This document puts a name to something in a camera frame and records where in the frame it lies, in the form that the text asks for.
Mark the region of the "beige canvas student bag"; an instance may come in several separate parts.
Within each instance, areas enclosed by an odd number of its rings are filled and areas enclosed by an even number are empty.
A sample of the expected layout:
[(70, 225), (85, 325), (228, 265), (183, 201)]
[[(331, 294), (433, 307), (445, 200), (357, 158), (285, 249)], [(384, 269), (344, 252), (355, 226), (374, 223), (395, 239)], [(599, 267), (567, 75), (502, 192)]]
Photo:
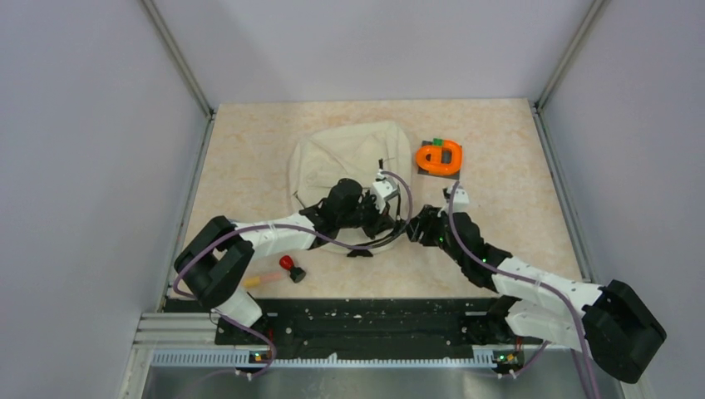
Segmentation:
[(412, 186), (412, 153), (395, 121), (339, 126), (301, 139), (288, 163), (288, 210), (296, 213), (325, 198), (343, 178), (371, 189), (379, 170), (391, 171)]

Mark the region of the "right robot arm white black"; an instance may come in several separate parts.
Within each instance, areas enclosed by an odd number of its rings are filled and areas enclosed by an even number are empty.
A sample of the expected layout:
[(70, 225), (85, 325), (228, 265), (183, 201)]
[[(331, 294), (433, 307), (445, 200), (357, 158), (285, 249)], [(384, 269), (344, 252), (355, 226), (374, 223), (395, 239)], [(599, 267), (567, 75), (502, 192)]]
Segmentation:
[(638, 382), (667, 339), (661, 323), (631, 286), (563, 278), (485, 241), (465, 212), (425, 206), (411, 219), (412, 242), (437, 247), (474, 285), (499, 294), (487, 320), (497, 342), (534, 337), (582, 353), (611, 377)]

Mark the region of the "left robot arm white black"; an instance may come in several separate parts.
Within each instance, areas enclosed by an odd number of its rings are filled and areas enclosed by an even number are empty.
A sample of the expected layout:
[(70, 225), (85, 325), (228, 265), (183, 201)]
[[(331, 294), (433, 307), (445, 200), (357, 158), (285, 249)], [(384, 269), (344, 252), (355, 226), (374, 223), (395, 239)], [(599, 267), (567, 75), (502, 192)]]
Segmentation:
[(235, 333), (246, 343), (257, 343), (267, 323), (241, 282), (249, 264), (326, 244), (358, 253), (389, 244), (407, 225), (389, 214), (390, 201), (402, 191), (412, 193), (401, 176), (381, 170), (369, 190), (356, 180), (341, 179), (319, 202), (286, 218), (253, 224), (216, 216), (177, 257), (172, 288), (235, 321)]

